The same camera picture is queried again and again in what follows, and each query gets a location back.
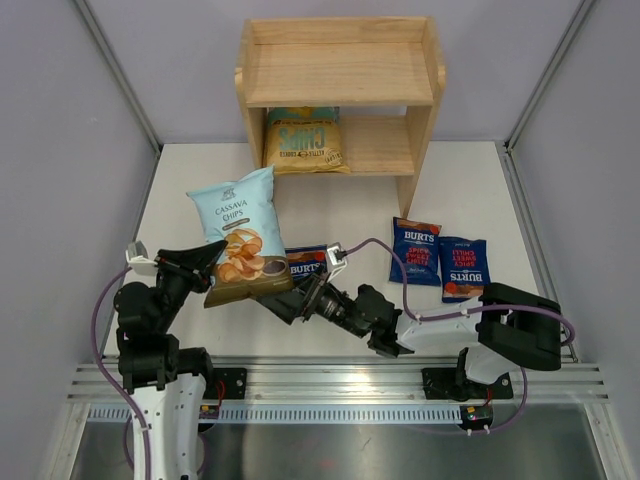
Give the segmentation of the light blue cassava chips bag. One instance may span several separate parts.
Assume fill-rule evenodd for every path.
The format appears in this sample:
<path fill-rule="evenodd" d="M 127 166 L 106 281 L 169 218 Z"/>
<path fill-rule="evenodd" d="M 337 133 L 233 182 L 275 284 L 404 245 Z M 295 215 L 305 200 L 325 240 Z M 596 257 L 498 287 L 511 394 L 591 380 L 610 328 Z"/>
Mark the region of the light blue cassava chips bag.
<path fill-rule="evenodd" d="M 274 169 L 265 167 L 187 194 L 205 240 L 226 243 L 213 269 L 206 308 L 293 288 L 273 201 L 274 177 Z"/>

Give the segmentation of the tan kettle chips bag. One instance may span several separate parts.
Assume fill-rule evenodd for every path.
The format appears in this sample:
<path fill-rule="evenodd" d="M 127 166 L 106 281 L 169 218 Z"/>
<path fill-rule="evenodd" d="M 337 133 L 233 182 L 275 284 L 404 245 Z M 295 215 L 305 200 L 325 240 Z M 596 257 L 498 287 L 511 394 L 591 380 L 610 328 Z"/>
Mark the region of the tan kettle chips bag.
<path fill-rule="evenodd" d="M 276 174 L 350 173 L 342 153 L 338 107 L 274 107 L 263 154 Z"/>

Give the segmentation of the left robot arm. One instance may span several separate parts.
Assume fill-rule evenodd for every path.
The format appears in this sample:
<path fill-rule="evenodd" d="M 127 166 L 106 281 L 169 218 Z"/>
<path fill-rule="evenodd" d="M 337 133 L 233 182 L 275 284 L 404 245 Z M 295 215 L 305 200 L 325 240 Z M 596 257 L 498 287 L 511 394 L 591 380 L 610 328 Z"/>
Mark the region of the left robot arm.
<path fill-rule="evenodd" d="M 128 267 L 155 283 L 130 282 L 116 293 L 118 371 L 130 405 L 137 479 L 195 479 L 198 422 L 216 374 L 203 347 L 183 348 L 169 329 L 190 294 L 207 292 L 227 247 L 217 241 L 187 250 L 161 249 L 149 257 L 136 241 Z"/>

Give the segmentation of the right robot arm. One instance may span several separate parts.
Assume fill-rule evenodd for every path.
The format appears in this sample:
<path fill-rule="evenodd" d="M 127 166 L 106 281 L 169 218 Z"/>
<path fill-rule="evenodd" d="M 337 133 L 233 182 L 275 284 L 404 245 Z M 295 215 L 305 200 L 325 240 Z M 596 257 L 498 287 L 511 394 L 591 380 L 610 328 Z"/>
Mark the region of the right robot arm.
<path fill-rule="evenodd" d="M 556 302 L 501 283 L 485 286 L 478 297 L 421 314 L 401 310 L 368 284 L 350 298 L 327 273 L 310 274 L 293 289 L 257 301 L 287 324 L 322 317 L 389 358 L 459 347 L 455 366 L 423 369 L 429 400 L 510 399 L 509 372 L 559 370 L 561 350 L 574 337 Z"/>

